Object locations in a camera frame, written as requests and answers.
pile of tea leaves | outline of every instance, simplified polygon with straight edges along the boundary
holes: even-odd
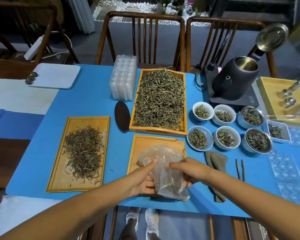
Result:
[[[134,126],[181,130],[184,82],[166,69],[144,73],[135,102]]]
[[[231,122],[232,121],[232,117],[229,114],[229,112],[222,112],[222,111],[216,111],[214,112],[214,114],[216,115],[216,117],[223,121],[223,122]]]
[[[205,134],[198,130],[194,129],[190,134],[189,134],[189,140],[190,143],[198,148],[198,149],[205,149],[208,146],[208,140]]]
[[[199,107],[197,107],[194,112],[198,117],[200,117],[202,119],[208,118],[208,112],[204,109],[203,104],[201,104]]]
[[[284,137],[281,133],[281,128],[279,126],[274,126],[272,124],[268,124],[270,136],[273,138],[284,140]]]
[[[251,125],[259,126],[261,124],[261,118],[258,115],[256,108],[248,108],[242,113],[242,117]]]
[[[248,133],[247,140],[258,151],[265,151],[269,147],[267,136],[256,131]]]
[[[98,170],[102,167],[102,155],[104,148],[102,133],[99,128],[94,129],[91,125],[86,128],[71,131],[64,139],[64,153],[68,154],[68,164],[72,176],[76,179],[87,178],[99,182]]]
[[[234,139],[232,139],[228,131],[221,129],[217,132],[216,136],[222,145],[226,147],[231,147],[233,145]]]

blue cloth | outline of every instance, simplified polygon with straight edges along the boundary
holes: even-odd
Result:
[[[31,140],[44,115],[4,111],[0,116],[0,138]]]
[[[79,192],[45,192],[67,117],[72,116],[111,117],[104,183],[127,174],[134,133],[122,133],[116,125],[114,112],[117,101],[111,98],[109,88],[109,78],[113,67],[85,64],[80,64],[80,66],[81,70],[73,88],[60,90],[43,118],[8,184],[6,189],[8,195],[64,200],[79,194]],[[202,100],[202,93],[195,87],[194,74],[187,73],[186,102],[188,129],[195,125],[202,125],[210,130],[211,133],[214,133],[218,126],[212,124],[210,121],[199,123],[193,119],[192,106]],[[126,102],[126,104],[130,113],[132,113],[133,102]],[[233,122],[231,126],[239,134],[244,134],[244,130],[238,126],[237,121]],[[178,138],[178,140],[186,141],[185,138]],[[185,143],[185,147],[188,157],[193,157],[205,163],[204,153],[194,151],[189,147],[187,142]],[[274,143],[274,149],[280,153],[293,154],[300,169],[300,148]],[[214,145],[212,150],[219,151],[228,157],[229,160],[226,164],[228,174],[237,178],[235,159],[243,159],[247,183],[270,193],[280,195],[267,155],[249,153],[242,146],[229,151],[220,151]],[[133,197],[121,202],[120,205],[248,217],[245,212],[230,200],[226,200],[224,203],[214,202],[213,194],[207,186],[201,183],[190,187],[189,191],[191,197],[187,202],[162,198]]]

white cable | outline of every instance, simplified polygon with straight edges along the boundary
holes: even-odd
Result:
[[[51,32],[52,34],[55,34],[55,33],[59,33],[59,31],[52,31]],[[68,40],[70,41],[70,45],[71,45],[71,48],[72,48],[72,42],[70,40],[70,38],[64,33],[64,35],[68,38]],[[52,57],[52,56],[57,56],[57,55],[60,55],[62,53],[67,53],[69,52],[69,50],[67,51],[63,51],[63,52],[59,52],[59,53],[56,53],[56,54],[53,54],[53,55],[50,55],[50,56],[45,56],[45,57],[42,57],[42,59],[45,59],[45,58],[48,58],[48,57]]]

bowl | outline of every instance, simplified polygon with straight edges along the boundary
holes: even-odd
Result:
[[[270,135],[269,125],[278,126],[281,129],[281,134],[283,139],[275,138]],[[272,141],[279,142],[279,143],[289,143],[291,141],[291,136],[289,133],[288,126],[284,123],[280,123],[277,121],[266,120],[262,126],[263,131],[270,135]]]
[[[208,118],[206,118],[206,119],[200,118],[200,117],[199,117],[198,115],[196,115],[196,113],[195,113],[196,109],[197,109],[199,106],[201,106],[201,105],[203,105],[203,108],[204,108],[204,109],[207,111],[207,113],[208,113]],[[193,112],[195,118],[196,118],[198,121],[210,120],[210,119],[212,119],[213,114],[214,114],[214,111],[213,111],[212,106],[211,106],[210,104],[208,104],[208,103],[205,103],[205,102],[197,102],[197,103],[195,103],[195,104],[193,105],[193,107],[192,107],[192,112]]]
[[[256,131],[258,133],[264,134],[267,137],[267,141],[268,141],[268,148],[264,151],[260,151],[258,149],[253,148],[250,143],[247,140],[247,135],[252,132],[252,131]],[[245,133],[244,133],[244,139],[241,141],[242,146],[244,147],[244,149],[246,149],[248,152],[258,152],[258,153],[262,153],[262,154],[267,154],[267,153],[272,153],[272,154],[276,154],[276,150],[273,149],[273,143],[271,140],[271,137],[265,133],[264,131],[260,130],[260,129],[256,129],[256,128],[250,128],[248,129]]]
[[[204,149],[196,148],[194,145],[191,144],[190,139],[189,139],[189,134],[190,134],[194,129],[198,129],[198,130],[202,131],[202,132],[204,133],[204,135],[207,137],[208,146],[207,146],[206,148],[204,148]],[[197,150],[197,151],[200,151],[200,152],[208,151],[208,150],[213,146],[213,136],[212,136],[211,132],[210,132],[208,129],[202,127],[202,126],[194,126],[194,127],[191,127],[191,128],[188,130],[187,141],[188,141],[189,145],[190,145],[193,149],[195,149],[195,150]]]
[[[234,140],[233,145],[231,147],[227,147],[227,146],[223,145],[219,141],[219,139],[217,137],[217,133],[220,130],[227,131],[230,134],[230,136],[232,137],[232,139]],[[241,143],[241,137],[240,137],[239,133],[235,129],[233,129],[233,128],[229,127],[229,126],[221,126],[221,127],[219,127],[216,130],[216,132],[213,134],[213,140],[214,140],[214,142],[216,143],[216,145],[219,148],[224,149],[224,150],[230,150],[230,149],[237,148],[240,145],[240,143]]]
[[[228,112],[229,115],[232,117],[232,120],[230,122],[224,122],[219,120],[216,115],[214,114],[216,111],[221,111],[221,112]],[[229,125],[230,123],[232,123],[233,121],[236,120],[236,113],[235,111],[230,108],[228,105],[224,105],[224,104],[219,104],[217,106],[215,106],[214,111],[213,111],[213,117],[212,117],[212,121],[217,124],[217,125]]]
[[[239,111],[239,113],[238,113],[238,124],[240,126],[242,126],[243,128],[245,128],[245,129],[258,128],[258,127],[262,126],[263,123],[264,123],[264,121],[265,121],[265,118],[264,118],[262,112],[260,110],[258,110],[258,109],[256,109],[256,113],[257,113],[257,115],[261,119],[261,122],[260,122],[259,125],[252,125],[252,124],[250,124],[248,121],[246,121],[244,119],[244,117],[242,116],[242,113],[244,113],[248,109],[255,109],[255,107],[253,107],[253,106],[245,106],[245,107],[243,107],[241,109],[241,111]]]

open kettle lid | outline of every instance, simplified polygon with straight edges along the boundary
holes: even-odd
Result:
[[[260,31],[256,37],[256,46],[263,52],[278,49],[289,37],[289,29],[284,24],[271,24]]]

